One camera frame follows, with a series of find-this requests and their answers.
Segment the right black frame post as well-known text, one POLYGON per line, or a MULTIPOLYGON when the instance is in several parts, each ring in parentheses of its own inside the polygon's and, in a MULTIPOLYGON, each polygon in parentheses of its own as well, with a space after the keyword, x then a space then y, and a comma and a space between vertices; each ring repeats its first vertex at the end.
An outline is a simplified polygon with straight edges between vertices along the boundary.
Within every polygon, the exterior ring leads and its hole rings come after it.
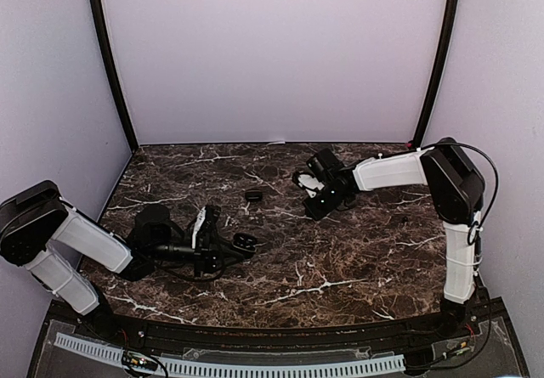
POLYGON ((416 125, 416 130, 411 140, 412 148, 422 146, 428 125, 433 114, 436 99, 439 93, 439 86, 445 70, 446 59, 449 53, 451 37, 456 20, 456 11, 459 0, 445 0, 445 10, 439 33, 436 54, 434 56, 433 67, 428 81, 427 91, 422 103, 422 109, 416 125))

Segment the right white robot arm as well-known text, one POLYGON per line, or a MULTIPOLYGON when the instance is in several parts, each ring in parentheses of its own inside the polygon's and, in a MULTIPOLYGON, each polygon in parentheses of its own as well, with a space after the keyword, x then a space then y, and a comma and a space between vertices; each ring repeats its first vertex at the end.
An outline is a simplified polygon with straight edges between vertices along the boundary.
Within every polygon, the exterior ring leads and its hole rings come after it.
POLYGON ((485 178, 469 153, 494 161, 482 150, 453 138, 393 154, 377 154, 346 165, 330 149, 306 162, 292 181, 307 196, 303 207, 315 221, 327 217, 360 193, 424 186, 445 231, 445 302, 463 305, 476 290, 481 263, 481 232, 493 204, 485 202, 485 178))

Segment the black front rail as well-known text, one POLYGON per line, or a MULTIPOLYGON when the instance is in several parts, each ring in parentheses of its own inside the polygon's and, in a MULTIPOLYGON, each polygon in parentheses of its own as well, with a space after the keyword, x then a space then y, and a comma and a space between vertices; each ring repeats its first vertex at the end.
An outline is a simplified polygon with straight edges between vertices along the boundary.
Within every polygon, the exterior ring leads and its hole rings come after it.
POLYGON ((382 348, 421 347, 443 339, 437 314, 386 322, 309 328, 210 327, 115 314, 113 319, 137 348, 173 350, 203 347, 227 350, 294 350, 376 344, 382 348))

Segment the left black frame post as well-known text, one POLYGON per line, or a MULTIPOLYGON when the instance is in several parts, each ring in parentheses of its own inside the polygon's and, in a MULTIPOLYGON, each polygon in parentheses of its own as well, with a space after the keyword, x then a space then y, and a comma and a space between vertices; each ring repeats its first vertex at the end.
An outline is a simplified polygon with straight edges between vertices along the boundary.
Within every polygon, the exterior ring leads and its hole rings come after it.
POLYGON ((122 85, 119 79, 116 62, 111 48, 108 27, 106 25, 105 11, 102 0, 89 0, 95 34, 99 44, 105 74, 109 83, 110 92, 116 107, 116 113, 122 125, 122 130, 127 144, 132 153, 139 148, 139 142, 129 116, 126 100, 122 92, 122 85))

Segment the black frame post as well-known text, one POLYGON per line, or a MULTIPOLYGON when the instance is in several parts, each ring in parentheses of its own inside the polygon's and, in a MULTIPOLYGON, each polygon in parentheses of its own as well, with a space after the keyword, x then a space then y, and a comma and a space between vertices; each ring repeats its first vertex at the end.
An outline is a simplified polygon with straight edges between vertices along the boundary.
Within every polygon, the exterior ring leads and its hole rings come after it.
POLYGON ((445 70, 446 59, 449 53, 451 37, 456 20, 456 11, 459 0, 445 0, 445 10, 439 33, 436 54, 434 56, 433 67, 428 81, 427 91, 422 103, 422 109, 416 125, 416 130, 411 140, 412 148, 422 146, 428 125, 433 114, 436 99, 439 93, 439 86, 445 70))
POLYGON ((122 125, 122 130, 127 144, 132 153, 139 148, 139 142, 129 116, 126 100, 122 92, 122 85, 119 79, 116 62, 111 48, 108 27, 106 25, 105 11, 102 0, 89 0, 95 34, 99 44, 105 74, 109 83, 110 92, 116 107, 116 113, 122 125))

